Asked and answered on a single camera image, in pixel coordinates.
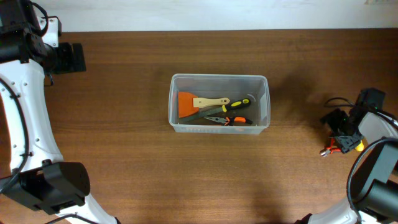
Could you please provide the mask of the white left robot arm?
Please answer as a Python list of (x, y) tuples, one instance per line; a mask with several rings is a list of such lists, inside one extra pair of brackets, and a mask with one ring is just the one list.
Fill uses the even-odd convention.
[(93, 198), (86, 168), (63, 159), (47, 111), (45, 79), (86, 69), (81, 44), (59, 42), (62, 24), (32, 1), (1, 2), (1, 100), (11, 174), (1, 193), (70, 223), (117, 223)]

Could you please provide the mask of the red black cutting pliers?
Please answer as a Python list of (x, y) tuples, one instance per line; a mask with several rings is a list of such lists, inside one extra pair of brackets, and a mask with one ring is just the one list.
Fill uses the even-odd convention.
[(336, 145), (335, 138), (331, 138), (330, 144), (320, 151), (320, 155), (326, 157), (334, 153), (341, 153), (341, 149)]

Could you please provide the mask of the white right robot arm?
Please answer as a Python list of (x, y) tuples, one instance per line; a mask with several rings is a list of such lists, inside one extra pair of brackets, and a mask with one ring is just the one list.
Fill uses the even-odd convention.
[(299, 220), (317, 223), (393, 223), (397, 221), (397, 119), (383, 110), (385, 93), (375, 88), (360, 91), (356, 102), (333, 105), (332, 112), (321, 118), (330, 129), (330, 146), (320, 151), (360, 154), (346, 182), (346, 196), (321, 213)]

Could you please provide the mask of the orange black needle-nose pliers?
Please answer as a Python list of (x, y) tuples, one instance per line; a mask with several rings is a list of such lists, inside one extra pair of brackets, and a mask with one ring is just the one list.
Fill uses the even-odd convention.
[(235, 117), (215, 117), (215, 116), (205, 116), (205, 119), (220, 123), (224, 126), (233, 126), (235, 123), (252, 125), (252, 121), (242, 116)]

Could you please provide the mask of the orange scraper wooden handle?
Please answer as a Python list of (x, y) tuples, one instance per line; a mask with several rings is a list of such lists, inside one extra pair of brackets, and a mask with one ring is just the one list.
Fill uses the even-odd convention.
[(178, 117), (191, 116), (209, 106), (222, 106), (230, 102), (229, 98), (202, 98), (189, 92), (178, 92)]

